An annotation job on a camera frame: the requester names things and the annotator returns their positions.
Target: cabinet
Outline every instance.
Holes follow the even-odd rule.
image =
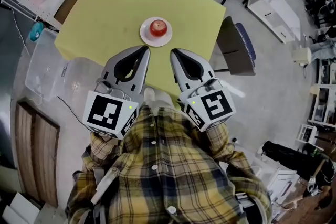
[[[246,8],[259,18],[283,43],[301,40],[299,17],[285,0],[248,0]]]
[[[299,179],[296,171],[286,168],[265,155],[260,159],[238,144],[235,144],[235,150],[244,152],[253,172],[269,191],[271,201],[281,204],[288,194],[295,190],[295,183]]]
[[[308,122],[336,128],[336,63],[324,66],[319,61],[318,84],[312,115]]]

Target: blue chair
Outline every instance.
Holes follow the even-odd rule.
[[[256,53],[241,23],[234,24],[231,17],[226,17],[220,27],[217,44],[228,68],[214,70],[215,73],[229,71],[231,75],[254,76],[256,74]]]

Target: table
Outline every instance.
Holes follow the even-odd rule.
[[[285,0],[248,0],[246,8],[283,43],[301,40],[300,19]]]
[[[165,18],[173,36],[163,47],[150,47],[146,84],[176,100],[181,91],[170,51],[183,48],[209,60],[224,14],[225,7],[213,0],[77,0],[55,45],[67,60],[85,57],[104,66],[119,52],[144,44],[139,31],[147,18]]]

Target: white desk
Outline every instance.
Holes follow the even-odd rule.
[[[300,19],[285,0],[248,0],[246,8],[283,43],[301,40]]]

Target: wall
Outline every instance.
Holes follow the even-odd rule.
[[[26,38],[33,21],[20,13],[15,13],[15,16]],[[15,27],[12,11],[0,7],[0,152],[13,166],[10,107],[14,76],[22,49],[23,43]]]

